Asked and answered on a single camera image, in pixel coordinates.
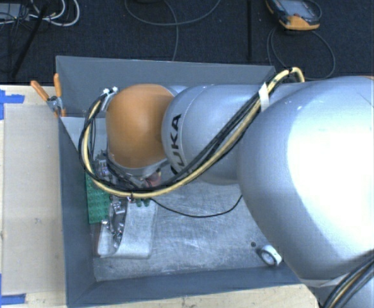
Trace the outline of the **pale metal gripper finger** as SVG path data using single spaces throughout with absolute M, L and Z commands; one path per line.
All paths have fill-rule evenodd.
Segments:
M 123 234 L 126 218 L 126 207 L 119 201 L 111 203 L 110 224 L 117 230 L 119 236 Z
M 118 249 L 119 233 L 106 219 L 101 222 L 101 246 L 104 249 Z

